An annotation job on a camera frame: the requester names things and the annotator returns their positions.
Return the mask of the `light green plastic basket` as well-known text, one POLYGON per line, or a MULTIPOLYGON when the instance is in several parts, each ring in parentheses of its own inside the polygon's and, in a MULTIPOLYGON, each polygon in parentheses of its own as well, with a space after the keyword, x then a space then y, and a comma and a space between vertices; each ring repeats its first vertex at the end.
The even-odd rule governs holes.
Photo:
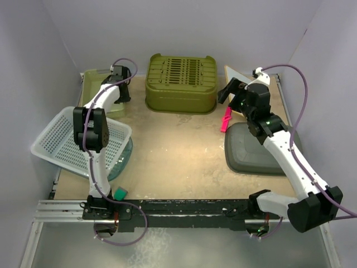
MULTIPOLYGON (((100 89, 101 83, 110 75, 109 69, 92 69, 83 74, 82 94, 80 106, 84 106, 94 98, 100 89)), ((111 119, 121 118, 126 115, 126 105, 124 103, 113 104, 106 116, 111 119)))

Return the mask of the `olive green plastic tub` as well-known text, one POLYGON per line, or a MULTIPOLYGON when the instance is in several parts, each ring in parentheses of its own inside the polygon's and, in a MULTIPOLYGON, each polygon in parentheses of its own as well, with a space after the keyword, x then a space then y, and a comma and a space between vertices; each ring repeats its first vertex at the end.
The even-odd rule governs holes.
POLYGON ((218 73, 211 56, 151 56, 146 106, 155 112, 209 114, 216 108, 218 73))

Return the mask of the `large grey plastic tub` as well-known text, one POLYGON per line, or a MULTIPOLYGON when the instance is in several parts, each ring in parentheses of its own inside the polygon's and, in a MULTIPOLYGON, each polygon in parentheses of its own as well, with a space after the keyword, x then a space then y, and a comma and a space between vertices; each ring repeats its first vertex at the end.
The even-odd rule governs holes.
POLYGON ((277 160, 252 136, 246 123, 238 122, 227 129, 224 147, 226 163, 236 173, 285 175, 277 160))

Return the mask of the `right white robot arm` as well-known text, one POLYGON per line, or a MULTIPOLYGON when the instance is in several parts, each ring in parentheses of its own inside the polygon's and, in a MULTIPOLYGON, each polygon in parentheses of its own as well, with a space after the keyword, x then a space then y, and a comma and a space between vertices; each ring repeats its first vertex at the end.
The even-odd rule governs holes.
POLYGON ((271 111, 270 80, 256 79, 249 84, 232 78, 218 92, 218 102, 224 103, 230 94, 229 107, 247 120, 248 130, 275 158, 292 185, 296 197, 261 190, 248 199, 248 212, 253 218, 266 213, 288 218, 300 233, 336 219, 343 193, 330 187, 306 161, 295 145, 284 121, 271 111))

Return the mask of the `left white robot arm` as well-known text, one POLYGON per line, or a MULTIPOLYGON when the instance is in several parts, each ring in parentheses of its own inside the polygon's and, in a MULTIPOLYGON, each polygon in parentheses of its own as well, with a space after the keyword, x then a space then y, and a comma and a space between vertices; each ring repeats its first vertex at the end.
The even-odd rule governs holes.
POLYGON ((95 209, 102 219, 113 216, 116 203, 105 168, 109 143, 107 112, 115 102, 130 100, 127 84, 131 78, 127 67, 113 64, 92 99, 85 106, 73 109, 74 142, 86 158, 90 182, 85 209, 95 209))

